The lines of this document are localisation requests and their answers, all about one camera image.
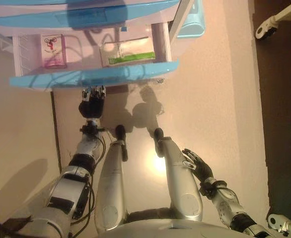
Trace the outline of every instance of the dark floor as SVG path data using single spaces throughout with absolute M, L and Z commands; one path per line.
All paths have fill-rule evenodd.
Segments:
M 254 0 L 254 27 L 291 0 Z M 291 219 L 291 22 L 256 43 L 272 213 Z

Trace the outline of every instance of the wire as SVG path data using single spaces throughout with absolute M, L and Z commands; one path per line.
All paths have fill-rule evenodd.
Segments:
M 96 138 L 102 144 L 102 153 L 101 153 L 99 159 L 97 160 L 94 168 L 97 167 L 97 165 L 100 163 L 100 161 L 103 159 L 103 157 L 105 156 L 105 153 L 106 153 L 106 142 L 105 142 L 105 138 L 103 136 L 102 136 L 102 140 L 98 136 L 96 136 Z M 80 218 L 79 220 L 71 223 L 71 226 L 72 226 L 72 225 L 81 223 L 86 218 L 88 218 L 85 226 L 77 233 L 78 235 L 87 227 L 87 225 L 89 223 L 89 220 L 90 220 L 91 213 L 95 210 L 95 193 L 94 193 L 94 190 L 92 188 L 92 181 L 91 181 L 91 183 L 88 183 L 88 184 L 89 184 L 89 187 L 90 187 L 89 199 L 91 199 L 91 196 L 92 196 L 92 205 L 91 205 L 91 202 L 89 202 L 89 211 L 88 211 L 88 213 L 85 216 L 83 216 L 82 218 Z
M 102 158 L 105 156 L 106 153 L 106 142 L 105 142 L 105 138 L 102 137 L 102 140 L 96 136 L 96 138 L 101 142 L 102 144 L 102 153 L 99 157 L 99 159 L 97 160 L 96 164 L 95 164 L 95 168 L 97 167 L 97 165 L 99 164 L 99 162 L 102 160 Z
M 4 233 L 7 236 L 14 237 L 14 238 L 38 238 L 33 236 L 22 235 L 17 232 L 11 231 L 10 229 L 6 228 L 4 225 L 0 223 L 0 232 Z
M 227 190 L 227 191 L 232 192 L 234 194 L 235 198 L 237 199 L 238 204 L 240 204 L 236 193 L 233 190 L 231 190 L 230 188 L 228 188 L 228 187 L 217 187 L 217 189 L 223 189 L 223 190 Z
M 92 205 L 90 207 L 90 210 L 91 212 L 87 213 L 85 216 L 83 216 L 82 218 L 80 218 L 79 220 L 75 221 L 75 222 L 72 222 L 71 223 L 71 226 L 72 225 L 75 225 L 75 224 L 78 224 L 78 223 L 81 223 L 83 220 L 85 220 L 88 216 L 91 215 L 91 213 L 95 210 L 95 193 L 94 193 L 94 190 L 92 189 L 92 187 L 90 188 L 90 195 L 89 196 L 92 196 Z
M 88 218 L 87 218 L 87 222 L 86 222 L 86 224 L 73 236 L 73 238 L 76 238 L 77 236 L 79 236 L 79 234 L 80 233 L 82 233 L 83 232 L 83 230 L 85 230 L 86 229 L 86 227 L 88 226 L 88 224 L 89 224 L 89 221 L 90 221 L 90 214 L 91 214 L 91 212 L 92 212 L 92 210 L 91 210 L 91 195 L 92 195 L 92 186 L 91 186 L 91 183 L 90 182 L 88 182 L 88 185 L 89 185 L 89 187 L 90 187 L 90 191 L 91 191 L 91 193 L 89 194 L 89 209 L 88 209 Z

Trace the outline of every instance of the robot leg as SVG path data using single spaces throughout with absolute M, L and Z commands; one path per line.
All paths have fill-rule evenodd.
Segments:
M 177 219 L 201 221 L 202 199 L 192 172 L 183 166 L 183 154 L 171 137 L 164 137 L 161 128 L 154 132 L 156 150 L 165 158 L 171 208 Z
M 95 225 L 99 234 L 123 224 L 127 216 L 121 168 L 121 162 L 127 159 L 124 127 L 117 126 L 116 134 L 117 141 L 109 148 L 98 184 Z

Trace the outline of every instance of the wheel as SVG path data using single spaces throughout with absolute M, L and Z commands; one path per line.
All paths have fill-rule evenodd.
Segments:
M 164 153 L 162 151 L 162 148 L 160 147 L 160 144 L 158 143 L 159 140 L 161 140 L 162 138 L 164 138 L 163 130 L 161 128 L 155 129 L 155 131 L 154 131 L 155 151 L 156 151 L 156 154 L 158 155 L 158 157 L 160 157 L 160 158 L 164 157 Z
M 126 162 L 128 161 L 128 150 L 127 150 L 127 145 L 126 145 L 126 130 L 123 125 L 118 125 L 116 127 L 116 137 L 117 140 L 123 140 L 124 143 L 121 145 L 122 149 L 122 161 Z
M 276 22 L 275 17 L 271 16 L 265 20 L 258 27 L 255 37 L 257 40 L 265 40 L 267 37 L 273 35 L 278 29 L 278 22 Z
M 262 27 L 259 27 L 258 30 L 257 30 L 257 34 L 261 33 L 263 30 L 264 29 Z M 277 28 L 276 27 L 272 27 L 268 31 L 264 32 L 262 34 L 262 37 L 260 37 L 260 38 L 256 37 L 256 39 L 259 40 L 259 41 L 265 40 L 267 37 L 272 36 L 276 31 L 277 31 Z
M 126 140 L 126 130 L 123 125 L 118 125 L 116 127 L 116 137 L 117 140 Z

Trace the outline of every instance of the pink box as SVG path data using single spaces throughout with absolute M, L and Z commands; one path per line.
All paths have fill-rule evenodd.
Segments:
M 42 65 L 44 68 L 66 68 L 63 35 L 41 36 Z

